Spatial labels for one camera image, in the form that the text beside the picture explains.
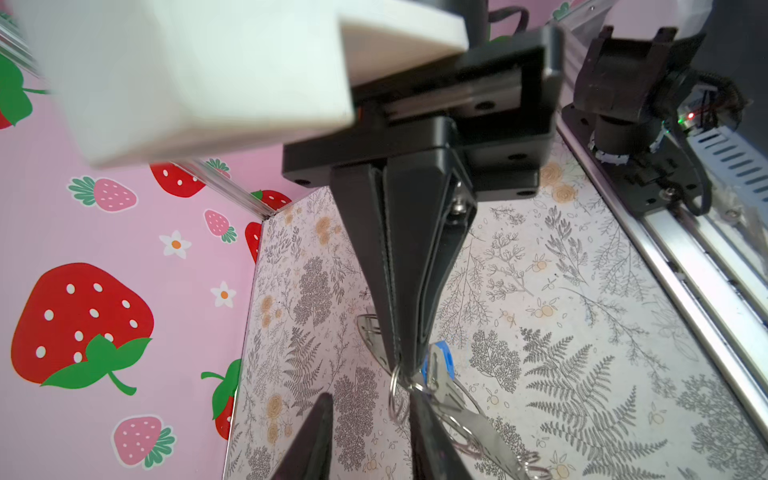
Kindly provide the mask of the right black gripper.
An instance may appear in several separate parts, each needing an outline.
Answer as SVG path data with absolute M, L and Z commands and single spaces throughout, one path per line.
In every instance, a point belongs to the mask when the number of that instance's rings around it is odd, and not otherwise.
M 388 364 L 403 375 L 421 368 L 477 198 L 517 200 L 538 192 L 563 61 L 564 33 L 556 26 L 487 42 L 355 87 L 352 126 L 284 146 L 287 180 L 330 183 Z M 386 159 L 393 160 L 383 191 L 382 172 L 363 163 Z

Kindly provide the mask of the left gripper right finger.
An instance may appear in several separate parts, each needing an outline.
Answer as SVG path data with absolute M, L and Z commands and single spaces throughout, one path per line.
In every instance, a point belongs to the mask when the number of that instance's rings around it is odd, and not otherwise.
M 414 479 L 472 479 L 424 393 L 410 394 L 409 422 Z

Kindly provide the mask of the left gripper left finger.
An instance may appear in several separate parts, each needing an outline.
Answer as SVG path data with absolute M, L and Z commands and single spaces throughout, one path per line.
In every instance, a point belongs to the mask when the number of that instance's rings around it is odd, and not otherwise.
M 272 480 L 328 480 L 332 463 L 333 396 L 322 393 L 309 412 Z

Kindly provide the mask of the key with blue tag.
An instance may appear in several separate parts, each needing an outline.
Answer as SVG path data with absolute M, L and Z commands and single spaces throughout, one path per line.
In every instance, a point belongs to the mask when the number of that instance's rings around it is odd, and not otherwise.
M 458 392 L 453 356 L 445 341 L 438 341 L 429 346 L 421 373 L 423 384 L 430 393 L 440 393 L 445 397 Z

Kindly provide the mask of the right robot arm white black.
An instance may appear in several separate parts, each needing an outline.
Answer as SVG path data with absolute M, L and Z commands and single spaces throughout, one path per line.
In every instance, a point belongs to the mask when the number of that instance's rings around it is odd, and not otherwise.
M 286 179 L 330 189 L 375 307 L 373 352 L 403 378 L 426 358 L 440 295 L 485 201 L 534 196 L 554 135 L 564 34 L 528 27 L 519 6 L 441 1 L 465 21 L 469 48 L 352 90 L 357 117 L 338 133 L 283 150 Z M 739 120 L 746 100 L 729 79 L 694 69 L 708 1 L 618 1 L 590 43 L 566 111 L 630 210 L 669 191 L 706 214 L 712 186 L 679 110 Z

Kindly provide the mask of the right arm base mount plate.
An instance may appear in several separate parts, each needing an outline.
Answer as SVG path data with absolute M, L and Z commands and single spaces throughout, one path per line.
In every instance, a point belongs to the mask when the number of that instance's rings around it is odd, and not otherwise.
M 606 178 L 628 213 L 643 218 L 683 204 L 695 216 L 710 212 L 712 183 L 691 147 L 679 147 L 665 131 L 658 147 L 634 156 L 600 153 L 595 144 L 599 117 L 568 104 L 561 111 L 565 125 L 585 149 L 587 157 Z

